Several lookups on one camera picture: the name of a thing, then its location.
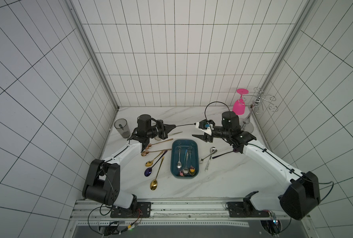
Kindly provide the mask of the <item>silver spoon pile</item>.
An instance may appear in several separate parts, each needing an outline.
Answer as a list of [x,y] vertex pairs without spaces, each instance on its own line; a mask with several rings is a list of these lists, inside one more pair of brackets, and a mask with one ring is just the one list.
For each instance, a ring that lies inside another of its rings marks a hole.
[[[170,136],[173,136],[173,135],[180,134],[180,133],[182,133],[182,132],[179,131],[179,132],[169,133],[169,134],[167,135],[167,138],[169,138]],[[160,138],[160,137],[158,137],[158,136],[156,136],[154,139],[155,139],[156,141],[161,141],[161,140],[163,140],[162,138]]]

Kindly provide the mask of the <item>teal plastic storage box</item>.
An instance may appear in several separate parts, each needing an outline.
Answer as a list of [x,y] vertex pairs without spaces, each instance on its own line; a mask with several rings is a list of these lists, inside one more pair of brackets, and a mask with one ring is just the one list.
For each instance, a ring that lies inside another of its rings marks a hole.
[[177,139],[172,144],[170,172],[177,179],[192,179],[199,173],[198,145],[191,139]]

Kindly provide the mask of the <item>purple iridescent spoon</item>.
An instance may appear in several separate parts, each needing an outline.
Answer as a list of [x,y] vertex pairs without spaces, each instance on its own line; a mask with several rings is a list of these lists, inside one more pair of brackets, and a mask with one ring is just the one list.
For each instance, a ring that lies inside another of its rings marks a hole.
[[195,175],[195,168],[194,168],[194,166],[192,165],[192,148],[191,148],[191,147],[189,147],[189,149],[188,149],[188,155],[189,155],[188,173],[189,173],[191,176],[194,176],[194,175]]

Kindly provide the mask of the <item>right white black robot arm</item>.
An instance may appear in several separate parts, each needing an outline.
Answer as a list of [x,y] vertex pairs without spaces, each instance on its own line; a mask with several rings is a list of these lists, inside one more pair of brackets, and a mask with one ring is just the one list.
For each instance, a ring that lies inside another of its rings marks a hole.
[[196,138],[210,143],[214,138],[223,139],[235,152],[257,162],[276,180],[275,185],[255,190],[243,198],[247,213],[254,210],[283,211],[291,218],[301,220],[320,204],[318,177],[289,165],[251,133],[243,131],[234,112],[222,113],[221,126],[207,119],[195,123],[195,126],[203,131],[203,135],[195,135]]

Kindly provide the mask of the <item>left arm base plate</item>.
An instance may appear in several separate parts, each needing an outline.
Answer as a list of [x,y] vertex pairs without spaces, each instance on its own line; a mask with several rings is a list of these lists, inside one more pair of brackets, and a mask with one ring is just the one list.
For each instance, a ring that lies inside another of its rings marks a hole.
[[111,218],[149,218],[151,202],[134,202],[129,208],[113,206]]

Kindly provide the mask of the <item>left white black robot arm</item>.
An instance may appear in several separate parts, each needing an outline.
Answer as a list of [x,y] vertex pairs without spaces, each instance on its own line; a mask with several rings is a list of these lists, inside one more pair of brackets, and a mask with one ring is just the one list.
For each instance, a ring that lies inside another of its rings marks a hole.
[[121,170],[150,144],[150,139],[167,139],[176,125],[168,125],[150,115],[140,115],[137,128],[129,132],[127,143],[113,155],[91,162],[85,179],[82,196],[107,206],[136,211],[135,195],[120,189]]

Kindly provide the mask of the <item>blue teal iridescent spoon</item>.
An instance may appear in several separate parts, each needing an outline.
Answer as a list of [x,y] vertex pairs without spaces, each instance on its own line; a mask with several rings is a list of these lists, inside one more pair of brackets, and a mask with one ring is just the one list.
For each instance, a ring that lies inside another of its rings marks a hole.
[[179,175],[182,176],[182,177],[185,176],[185,175],[183,174],[183,172],[182,172],[182,170],[183,170],[183,168],[184,168],[184,164],[185,164],[185,156],[184,156],[184,161],[183,161],[183,163],[182,163],[182,168],[181,168],[181,170],[179,171]]

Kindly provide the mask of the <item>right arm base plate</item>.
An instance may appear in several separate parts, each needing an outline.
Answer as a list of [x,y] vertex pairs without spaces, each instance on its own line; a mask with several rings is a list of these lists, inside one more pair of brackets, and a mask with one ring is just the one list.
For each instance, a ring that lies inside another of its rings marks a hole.
[[269,218],[267,211],[258,211],[244,202],[227,202],[226,209],[231,218]]

